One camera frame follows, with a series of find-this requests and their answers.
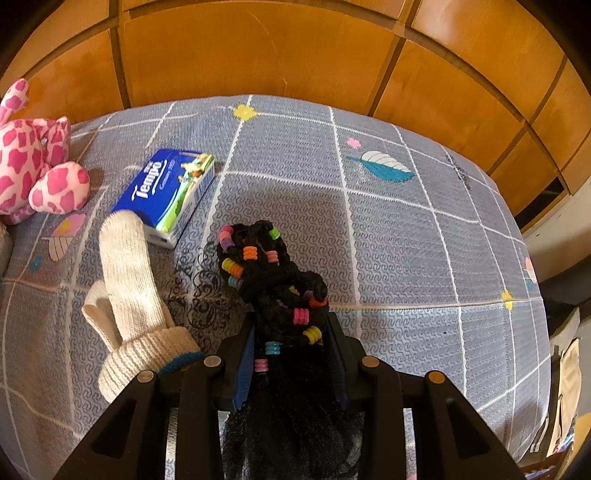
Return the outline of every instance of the wooden panel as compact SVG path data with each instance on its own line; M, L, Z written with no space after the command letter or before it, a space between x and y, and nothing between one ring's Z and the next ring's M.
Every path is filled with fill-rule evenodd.
M515 117L472 78L410 41L374 116L432 138L485 171L519 130Z
M130 10L140 5L151 4L158 0L121 0L121 7L125 10ZM405 0L344 0L347 3L357 5L359 7L380 12L392 18L398 18Z
M380 12L381 14L387 15L392 18L398 18L400 11L404 5L404 0L345 0L346 2L359 7L373 10L374 12Z
M562 175L571 193L579 190L591 175L591 135L565 166Z
M491 175L513 215L556 178L550 161L526 133Z
M591 96L569 61L532 127L560 168L591 128Z
M550 33L516 0L423 0L413 27L482 73L527 119L563 58Z
M121 110L111 39L104 31L60 55L30 80L29 106L20 118L58 118L72 123Z
M325 9L224 2L130 20L122 51L132 106L265 93L362 112L393 39Z
M123 11L130 10L140 5L151 4L157 0L121 0L121 8Z
M61 44L108 16L109 0L65 0L39 25L14 57L0 80L0 92L6 92L16 80Z

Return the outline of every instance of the blue hair bead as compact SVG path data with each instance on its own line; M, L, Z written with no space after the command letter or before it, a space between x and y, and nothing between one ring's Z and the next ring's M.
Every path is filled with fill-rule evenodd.
M237 290L240 289L240 287L242 287L243 283L244 281L241 278L234 277L233 275L230 275L230 277L228 278L228 285Z
M265 355L279 355L281 344L279 342L265 343Z

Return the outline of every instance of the wooden wall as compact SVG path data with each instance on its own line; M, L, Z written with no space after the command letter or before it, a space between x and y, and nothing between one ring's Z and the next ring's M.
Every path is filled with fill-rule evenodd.
M65 0L0 79L22 116L84 121L193 97L265 93L426 135L519 213L591 174L591 96L517 0Z

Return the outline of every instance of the pink hair bead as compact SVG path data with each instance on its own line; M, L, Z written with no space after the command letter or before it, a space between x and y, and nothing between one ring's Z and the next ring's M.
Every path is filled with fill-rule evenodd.
M308 325L310 311L308 309L294 309L294 325Z
M217 239L222 241L225 238L229 238L230 240L232 239L232 234L230 232L220 232L220 234L217 236Z
M255 372L268 372L269 371L269 362L266 358L257 358L255 359Z
M269 263L279 263L279 257L277 256L276 250L269 250L268 252L265 252L265 255L267 256L267 261Z

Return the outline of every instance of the orange hair bead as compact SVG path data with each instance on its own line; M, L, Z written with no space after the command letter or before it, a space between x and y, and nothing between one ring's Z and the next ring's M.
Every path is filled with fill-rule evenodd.
M319 307L324 307L327 303L329 302L328 298L325 298L322 301L318 301L316 300L314 297L312 297L309 301L310 307L313 309L317 309Z
M256 247L244 247L242 252L244 260L256 260L258 258Z

